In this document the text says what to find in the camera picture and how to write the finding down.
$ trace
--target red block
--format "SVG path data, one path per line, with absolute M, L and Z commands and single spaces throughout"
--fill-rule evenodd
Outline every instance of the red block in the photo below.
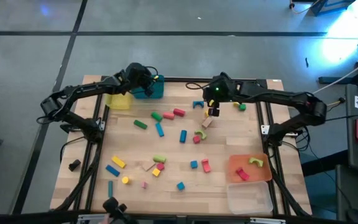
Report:
M 161 162 L 159 164 L 157 164 L 157 169 L 159 171 L 163 170 L 165 167 L 164 167 L 164 164 L 162 164 Z
M 178 115 L 178 116 L 184 116 L 185 115 L 185 111 L 183 111 L 183 110 L 179 110 L 179 109 L 173 109 L 173 114 L 175 114 L 175 115 Z
M 170 112 L 164 112 L 164 113 L 162 114 L 162 116 L 163 116 L 164 118 L 167 118 L 167 119 L 173 119 L 173 118 L 175 117 L 175 115 L 174 115 L 173 113 L 170 113 Z
M 201 161 L 201 164 L 203 165 L 204 172 L 211 172 L 211 167 L 209 166 L 208 159 L 203 159 Z
M 201 141 L 201 138 L 199 136 L 194 136 L 193 137 L 194 144 L 198 144 L 198 143 L 200 143 L 200 141 Z
M 236 173 L 241 177 L 242 180 L 248 180 L 249 178 L 249 175 L 246 174 L 241 167 L 236 170 Z

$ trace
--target concrete floor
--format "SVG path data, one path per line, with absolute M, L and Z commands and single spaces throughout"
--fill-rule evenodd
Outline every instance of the concrete floor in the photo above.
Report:
M 80 0 L 0 0 L 0 31 L 72 31 L 80 5 Z M 297 4 L 296 10 L 308 6 Z M 227 31 L 262 36 L 77 36 L 62 86 L 81 83 L 83 75 L 110 75 L 140 62 L 166 76 L 211 77 L 225 71 L 234 78 L 281 79 L 288 91 L 314 91 L 321 87 L 318 77 L 343 76 L 358 60 L 358 0 L 346 12 L 319 17 L 311 12 L 293 14 L 287 0 L 94 0 L 86 5 L 79 31 Z M 302 32 L 317 32 L 319 37 Z M 0 213 L 8 213 L 14 203 L 39 128 L 39 103 L 55 84 L 70 38 L 27 35 L 0 35 Z M 340 96 L 343 86 L 318 94 L 326 103 Z M 328 117 L 344 113 L 341 105 Z M 310 133 L 319 157 L 347 147 L 344 120 L 310 128 Z M 48 210 L 59 149 L 66 138 L 58 124 L 49 126 L 23 212 Z M 303 162 L 312 159 L 310 151 L 301 153 Z M 324 174 L 307 177 L 306 184 L 313 213 L 334 218 L 334 184 Z

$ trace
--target pink block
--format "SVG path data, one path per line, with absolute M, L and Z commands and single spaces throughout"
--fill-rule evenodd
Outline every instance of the pink block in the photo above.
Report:
M 184 116 L 185 115 L 185 111 L 183 111 L 183 110 L 179 110 L 179 109 L 173 109 L 173 114 L 174 115 L 178 115 L 178 116 Z
M 162 114 L 162 116 L 163 116 L 164 118 L 167 118 L 167 119 L 173 119 L 173 118 L 175 117 L 175 115 L 174 115 L 173 113 L 170 113 L 170 112 L 164 112 L 164 113 Z
M 201 141 L 201 138 L 199 136 L 194 136 L 193 137 L 194 144 L 198 144 L 198 143 L 200 143 L 200 141 Z
M 157 169 L 159 170 L 159 171 L 161 171 L 161 170 L 163 170 L 165 167 L 164 167 L 164 164 L 163 163 L 159 163 L 159 164 L 157 164 Z

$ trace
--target wooden table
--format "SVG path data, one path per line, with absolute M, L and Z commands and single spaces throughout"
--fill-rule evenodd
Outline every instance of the wooden table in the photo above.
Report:
M 83 83 L 98 82 L 100 79 L 101 76 L 86 75 Z M 267 84 L 270 89 L 283 90 L 280 80 L 267 80 Z M 188 90 L 184 83 L 165 82 L 162 99 L 134 99 L 129 110 L 110 110 L 94 190 L 91 209 L 93 212 L 104 212 L 102 204 L 108 199 L 108 181 L 113 180 L 113 196 L 120 203 L 127 205 L 129 213 L 233 215 L 227 205 L 225 165 L 229 156 L 233 154 L 263 153 L 256 107 L 248 103 L 246 111 L 240 112 L 232 103 L 221 103 L 220 117 L 214 118 L 206 130 L 207 139 L 200 144 L 193 144 L 193 132 L 201 127 L 206 109 L 193 109 L 194 100 L 202 100 L 201 90 Z M 75 113 L 84 118 L 91 118 L 95 101 L 96 96 L 78 100 Z M 183 118 L 176 116 L 174 120 L 163 119 L 161 125 L 165 136 L 161 138 L 154 126 L 155 120 L 150 114 L 153 111 L 162 114 L 174 108 L 185 110 L 186 115 Z M 286 106 L 272 105 L 272 113 L 276 123 L 290 118 Z M 143 130 L 134 126 L 135 119 L 143 121 L 149 127 Z M 179 143 L 182 129 L 188 131 L 185 144 Z M 70 133 L 68 141 L 81 135 L 81 133 Z M 285 138 L 285 141 L 295 144 L 292 138 Z M 80 168 L 70 172 L 68 165 L 75 159 L 83 160 L 85 147 L 86 141 L 82 140 L 65 148 L 50 208 L 59 206 L 78 183 Z M 167 157 L 165 170 L 159 177 L 154 177 L 152 170 L 146 172 L 141 168 L 143 162 L 150 161 L 156 154 Z M 283 145 L 280 146 L 280 155 L 286 186 L 302 208 L 311 213 L 298 152 Z M 120 169 L 113 164 L 112 156 L 125 161 L 126 168 Z M 203 172 L 200 164 L 205 158 L 209 159 L 212 168 L 208 174 Z M 199 163 L 197 170 L 192 170 L 190 167 L 190 161 L 193 160 Z M 121 175 L 115 177 L 109 173 L 105 169 L 108 164 L 119 170 Z M 121 182 L 124 176 L 131 179 L 131 185 L 124 185 Z M 140 187 L 142 181 L 149 184 L 147 189 Z M 183 192 L 179 192 L 176 187 L 181 181 L 186 186 Z M 86 185 L 81 208 L 85 206 L 87 192 Z M 275 186 L 275 193 L 278 211 L 283 213 L 281 195 L 277 186 Z M 270 216 L 271 213 L 259 215 Z

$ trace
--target orange tray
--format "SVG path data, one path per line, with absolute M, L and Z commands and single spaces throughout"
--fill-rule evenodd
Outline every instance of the orange tray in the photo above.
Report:
M 248 160 L 254 157 L 264 162 L 262 167 L 258 167 L 255 163 L 248 163 Z M 238 168 L 249 175 L 248 180 L 242 180 L 236 173 Z M 227 164 L 227 177 L 230 183 L 240 182 L 256 182 L 256 181 L 268 181 L 272 179 L 272 173 L 269 167 L 269 161 L 266 154 L 246 154 L 246 155 L 233 155 L 229 158 Z

